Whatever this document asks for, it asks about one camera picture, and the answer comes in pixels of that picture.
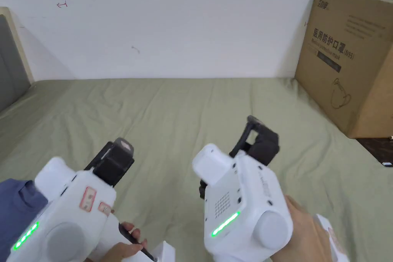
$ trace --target black handle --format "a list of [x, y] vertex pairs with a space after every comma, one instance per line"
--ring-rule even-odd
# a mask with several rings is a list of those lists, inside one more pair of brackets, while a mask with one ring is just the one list
[[[140, 245], [140, 243], [132, 236], [132, 234], [129, 233], [129, 232], [124, 228], [124, 226], [122, 226], [120, 223], [119, 223], [119, 231], [120, 231], [120, 233], [121, 233], [122, 236], [124, 236], [127, 240], [130, 241], [130, 243]], [[143, 252], [148, 258], [150, 258], [151, 261], [157, 261], [157, 259], [155, 259], [155, 258], [153, 257], [153, 255], [151, 255], [151, 254], [148, 252], [147, 249], [143, 248], [143, 249], [141, 250], [141, 252]]]
[[[247, 143], [247, 138], [252, 130], [257, 132], [258, 135], [255, 139], [255, 143], [250, 145]], [[268, 129], [256, 117], [249, 115], [247, 117], [246, 128], [233, 150], [229, 153], [230, 157], [234, 158], [239, 150], [244, 150], [250, 157], [267, 166], [280, 150], [278, 134]], [[206, 182], [203, 180], [200, 181], [199, 196], [201, 199], [205, 198], [207, 186]]]

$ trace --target wooden headboard frame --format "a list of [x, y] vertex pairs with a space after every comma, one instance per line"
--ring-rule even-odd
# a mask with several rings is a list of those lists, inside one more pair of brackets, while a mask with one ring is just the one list
[[19, 99], [32, 82], [11, 12], [0, 7], [0, 112]]

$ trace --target speaker grille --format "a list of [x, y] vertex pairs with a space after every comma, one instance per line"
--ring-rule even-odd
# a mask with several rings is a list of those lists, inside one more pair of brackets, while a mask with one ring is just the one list
[[215, 204], [215, 215], [216, 219], [223, 214], [228, 208], [231, 206], [231, 202], [229, 199], [229, 192], [224, 194]]

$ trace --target green bedsheet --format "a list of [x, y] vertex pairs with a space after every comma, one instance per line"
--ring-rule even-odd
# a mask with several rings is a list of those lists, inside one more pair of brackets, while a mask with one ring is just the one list
[[191, 161], [206, 144], [229, 152], [246, 117], [280, 136], [270, 167], [284, 193], [328, 217], [351, 261], [391, 261], [393, 169], [343, 135], [290, 79], [41, 81], [0, 113], [0, 181], [33, 179], [53, 156], [84, 168], [121, 136], [135, 163], [116, 186], [116, 215], [177, 261], [212, 261]]

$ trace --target cardboard box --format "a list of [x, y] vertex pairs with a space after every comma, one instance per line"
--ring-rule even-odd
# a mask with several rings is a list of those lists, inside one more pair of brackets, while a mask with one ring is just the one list
[[350, 138], [393, 135], [393, 0], [314, 0], [295, 78]]

